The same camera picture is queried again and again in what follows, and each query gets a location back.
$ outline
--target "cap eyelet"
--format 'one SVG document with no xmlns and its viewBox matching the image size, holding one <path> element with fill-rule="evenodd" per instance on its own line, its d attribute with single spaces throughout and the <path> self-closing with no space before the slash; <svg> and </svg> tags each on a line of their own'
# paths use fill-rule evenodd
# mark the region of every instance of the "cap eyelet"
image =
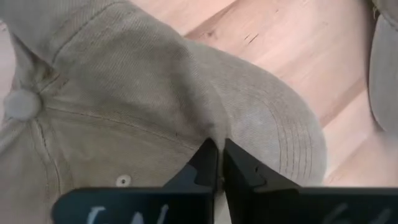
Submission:
<svg viewBox="0 0 398 224">
<path fill-rule="evenodd" d="M 129 175 L 121 175 L 116 179 L 117 187 L 128 187 L 131 183 L 131 177 Z"/>
</svg>

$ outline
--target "cap button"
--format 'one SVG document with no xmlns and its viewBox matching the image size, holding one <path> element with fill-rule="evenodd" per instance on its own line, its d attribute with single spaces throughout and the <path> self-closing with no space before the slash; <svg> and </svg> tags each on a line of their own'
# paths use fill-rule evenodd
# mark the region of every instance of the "cap button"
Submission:
<svg viewBox="0 0 398 224">
<path fill-rule="evenodd" d="M 36 117 L 41 107 L 40 97 L 27 90 L 13 91 L 4 100 L 6 116 L 21 121 L 27 121 Z"/>
</svg>

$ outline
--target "wooden floor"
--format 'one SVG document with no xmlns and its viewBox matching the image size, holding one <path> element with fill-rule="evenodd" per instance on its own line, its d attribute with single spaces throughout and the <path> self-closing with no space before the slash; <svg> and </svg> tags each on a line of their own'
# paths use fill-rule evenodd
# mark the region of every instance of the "wooden floor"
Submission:
<svg viewBox="0 0 398 224">
<path fill-rule="evenodd" d="M 374 19 L 366 1 L 132 1 L 181 35 L 272 72 L 303 96 L 325 132 L 326 185 L 398 186 L 398 141 L 378 130 L 369 108 Z M 0 70 L 6 66 L 0 60 Z"/>
</svg>

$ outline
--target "beige fabric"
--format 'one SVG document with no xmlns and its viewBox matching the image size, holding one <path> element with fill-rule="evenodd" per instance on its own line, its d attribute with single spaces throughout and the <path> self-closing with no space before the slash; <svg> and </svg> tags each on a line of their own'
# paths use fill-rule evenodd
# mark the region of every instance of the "beige fabric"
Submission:
<svg viewBox="0 0 398 224">
<path fill-rule="evenodd" d="M 0 0 L 17 59 L 13 91 L 40 113 L 6 114 L 1 223 L 50 223 L 77 187 L 162 186 L 207 137 L 233 141 L 302 185 L 326 167 L 321 129 L 276 77 L 181 38 L 128 1 Z"/>
<path fill-rule="evenodd" d="M 376 121 L 398 136 L 398 1 L 374 1 L 380 10 L 373 39 L 369 94 Z"/>
</svg>

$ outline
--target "cap brim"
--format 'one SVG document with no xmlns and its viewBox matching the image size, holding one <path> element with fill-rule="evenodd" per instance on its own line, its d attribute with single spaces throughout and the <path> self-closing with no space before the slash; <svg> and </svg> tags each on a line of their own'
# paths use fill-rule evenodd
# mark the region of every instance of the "cap brim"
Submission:
<svg viewBox="0 0 398 224">
<path fill-rule="evenodd" d="M 369 68 L 369 94 L 376 121 L 398 135 L 398 31 L 379 16 Z"/>
<path fill-rule="evenodd" d="M 316 116 L 269 72 L 219 50 L 188 42 L 228 114 L 232 140 L 280 174 L 319 184 L 326 150 Z"/>
</svg>

